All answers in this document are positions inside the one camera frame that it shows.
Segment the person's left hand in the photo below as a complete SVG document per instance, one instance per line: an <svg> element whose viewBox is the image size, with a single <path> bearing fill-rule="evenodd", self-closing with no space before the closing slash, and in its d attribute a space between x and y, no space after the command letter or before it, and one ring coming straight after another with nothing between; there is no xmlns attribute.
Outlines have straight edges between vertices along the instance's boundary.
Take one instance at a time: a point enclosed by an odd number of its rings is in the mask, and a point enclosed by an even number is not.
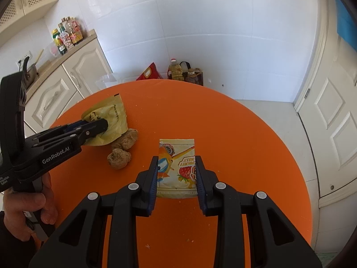
<svg viewBox="0 0 357 268"><path fill-rule="evenodd" d="M58 218L49 172L42 176L42 182L43 189L40 193L14 192L12 188L4 192L4 224L18 240L28 241L33 234L25 222L24 211L41 211L41 220L45 224L55 224Z"/></svg>

